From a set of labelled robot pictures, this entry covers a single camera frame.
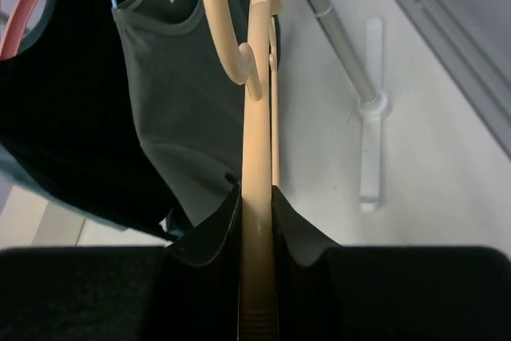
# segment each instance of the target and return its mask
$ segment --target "black garment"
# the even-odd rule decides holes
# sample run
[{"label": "black garment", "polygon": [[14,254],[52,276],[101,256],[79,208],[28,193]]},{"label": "black garment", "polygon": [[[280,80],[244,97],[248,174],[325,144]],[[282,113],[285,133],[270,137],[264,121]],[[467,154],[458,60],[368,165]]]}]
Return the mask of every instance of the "black garment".
[{"label": "black garment", "polygon": [[167,238],[158,223],[184,215],[140,148],[110,0],[56,0],[38,41],[0,61],[0,141],[81,210]]},{"label": "black garment", "polygon": [[277,187],[282,341],[511,339],[511,263],[483,247],[341,247]]},{"label": "black garment", "polygon": [[240,205],[169,248],[0,252],[0,340],[237,340]]},{"label": "black garment", "polygon": [[[0,253],[0,340],[236,340],[240,189],[169,248]],[[273,188],[279,339],[508,341],[488,248],[338,246]]]}]

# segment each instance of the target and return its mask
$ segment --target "neckline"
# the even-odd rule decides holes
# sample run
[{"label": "neckline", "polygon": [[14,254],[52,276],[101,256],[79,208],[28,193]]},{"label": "neckline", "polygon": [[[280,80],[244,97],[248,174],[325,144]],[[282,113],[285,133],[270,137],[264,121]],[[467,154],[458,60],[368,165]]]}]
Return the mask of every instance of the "neckline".
[{"label": "neckline", "polygon": [[112,13],[117,22],[125,22],[138,26],[145,30],[152,30],[158,34],[177,36],[188,34],[197,27],[204,16],[203,0],[197,0],[195,9],[190,16],[179,23],[165,23],[157,21],[149,16],[138,14],[135,11],[144,0],[124,0],[117,8],[112,8]]}]

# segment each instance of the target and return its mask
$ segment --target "gray tank top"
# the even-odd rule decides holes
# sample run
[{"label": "gray tank top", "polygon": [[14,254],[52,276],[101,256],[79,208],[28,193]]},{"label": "gray tank top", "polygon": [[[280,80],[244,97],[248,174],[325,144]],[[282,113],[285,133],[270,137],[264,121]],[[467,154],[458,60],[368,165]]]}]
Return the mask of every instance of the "gray tank top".
[{"label": "gray tank top", "polygon": [[[245,42],[250,0],[228,1]],[[202,0],[126,0],[113,16],[141,147],[197,225],[240,177],[244,88],[220,64]]]}]

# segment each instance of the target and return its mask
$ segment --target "beige hanger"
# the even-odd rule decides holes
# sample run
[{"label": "beige hanger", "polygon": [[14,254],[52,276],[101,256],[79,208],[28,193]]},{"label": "beige hanger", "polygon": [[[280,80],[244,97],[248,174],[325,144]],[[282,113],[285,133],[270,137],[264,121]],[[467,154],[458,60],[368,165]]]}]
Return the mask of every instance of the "beige hanger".
[{"label": "beige hanger", "polygon": [[245,93],[241,178],[240,339],[255,336],[277,339],[271,183],[272,180],[279,183],[279,145],[276,130],[277,53],[272,15],[283,6],[281,0],[251,0],[248,42],[238,46],[228,0],[203,1],[216,52],[225,72],[235,83],[246,83],[248,89]]}]

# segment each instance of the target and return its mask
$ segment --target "white floor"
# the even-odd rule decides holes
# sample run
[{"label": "white floor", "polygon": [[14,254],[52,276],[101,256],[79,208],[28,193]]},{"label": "white floor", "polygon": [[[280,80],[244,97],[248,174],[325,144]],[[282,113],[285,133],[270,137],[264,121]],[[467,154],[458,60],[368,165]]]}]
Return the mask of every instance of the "white floor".
[{"label": "white floor", "polygon": [[[282,190],[341,244],[486,244],[511,255],[511,164],[393,0],[333,0],[363,57],[366,20],[386,27],[385,202],[358,210],[355,92],[305,0],[283,0]],[[79,245],[162,244],[86,221]]]}]

